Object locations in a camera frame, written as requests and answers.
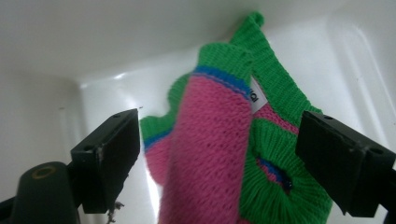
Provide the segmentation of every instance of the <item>sweater sleeve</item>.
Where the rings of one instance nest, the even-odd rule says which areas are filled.
[[[172,85],[167,97],[170,110],[166,115],[163,117],[148,116],[140,120],[148,170],[154,181],[161,186],[163,186],[166,177],[171,132],[189,78],[190,74],[184,75]]]
[[[248,148],[252,58],[229,44],[200,51],[170,140],[160,223],[236,223]]]

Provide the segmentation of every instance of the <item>screw hole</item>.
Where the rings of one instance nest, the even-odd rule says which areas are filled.
[[[376,154],[382,154],[382,153],[384,153],[384,151],[382,151],[381,149],[375,148],[375,147],[370,148],[370,151],[372,151],[372,152],[374,152],[374,153],[376,153]]]
[[[42,167],[40,169],[35,170],[32,173],[32,178],[33,179],[46,178],[47,176],[52,175],[55,172],[56,172],[56,168],[53,166]]]

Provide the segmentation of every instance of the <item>white label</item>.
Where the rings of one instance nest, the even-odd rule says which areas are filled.
[[[260,88],[259,83],[257,83],[254,77],[252,77],[250,81],[249,100],[253,114],[259,111],[265,104],[268,103],[268,100],[265,97],[264,92],[262,92],[262,88]]]

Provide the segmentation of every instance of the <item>knitted garment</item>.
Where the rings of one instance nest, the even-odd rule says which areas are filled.
[[[252,75],[268,99],[268,104],[253,115],[250,127],[239,201],[242,218],[238,223],[325,223],[332,201],[294,154],[303,111],[320,110],[309,103],[279,63],[262,34],[262,24],[262,15],[250,14],[231,40],[253,55]],[[168,169],[174,141],[172,127],[178,120],[177,110],[184,104],[183,92],[188,83],[186,75],[172,86],[168,95],[170,113],[141,122],[148,168],[160,184]]]
[[[235,223],[239,218],[251,63],[251,55],[229,44],[201,49],[172,130],[162,224]]]

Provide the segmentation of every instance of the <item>knit ribbing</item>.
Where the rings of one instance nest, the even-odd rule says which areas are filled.
[[[332,201],[295,155],[296,136],[265,119],[252,122],[240,200],[241,216],[254,224],[326,223]],[[270,161],[290,177],[288,194],[269,180],[257,158]]]
[[[248,50],[225,43],[209,44],[201,48],[197,68],[212,67],[232,74],[231,79],[239,79],[248,88],[253,62]]]
[[[299,127],[305,110],[320,112],[300,91],[288,72],[276,58],[262,33],[263,17],[250,14],[236,31],[230,43],[249,49],[255,58],[254,77],[262,86],[265,96],[275,112],[291,124]]]
[[[286,172],[261,157],[257,158],[256,162],[269,181],[277,183],[286,193],[290,192],[292,183]]]
[[[291,133],[295,133],[295,134],[298,133],[298,128],[290,124],[289,122],[283,120],[277,113],[275,113],[275,111],[273,110],[270,104],[266,104],[265,106],[263,106],[253,116],[255,119],[267,119]]]

